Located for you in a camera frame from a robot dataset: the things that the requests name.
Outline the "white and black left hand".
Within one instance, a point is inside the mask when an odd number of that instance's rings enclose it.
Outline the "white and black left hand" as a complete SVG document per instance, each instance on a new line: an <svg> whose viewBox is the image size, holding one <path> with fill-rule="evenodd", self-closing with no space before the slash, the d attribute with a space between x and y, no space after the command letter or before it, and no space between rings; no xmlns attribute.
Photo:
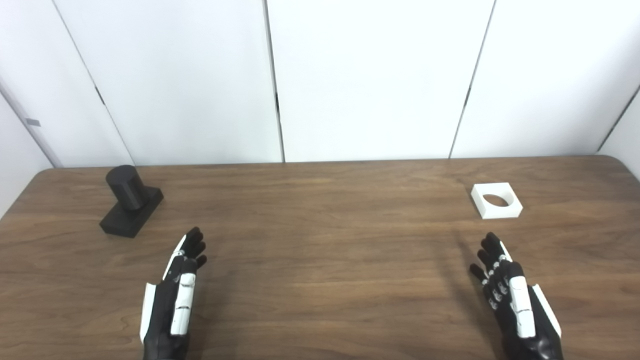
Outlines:
<svg viewBox="0 0 640 360"><path fill-rule="evenodd" d="M158 284L145 285L139 337L144 360L185 360L198 270L207 262L204 235L194 227L178 242Z"/></svg>

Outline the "white and black right hand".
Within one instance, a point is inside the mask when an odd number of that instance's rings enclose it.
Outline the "white and black right hand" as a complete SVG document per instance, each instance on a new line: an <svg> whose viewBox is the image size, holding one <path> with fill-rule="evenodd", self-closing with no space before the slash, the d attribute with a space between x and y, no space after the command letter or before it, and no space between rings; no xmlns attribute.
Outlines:
<svg viewBox="0 0 640 360"><path fill-rule="evenodd" d="M493 232L469 266L502 335L508 360L563 360L562 328L539 284L530 285L519 262Z"/></svg>

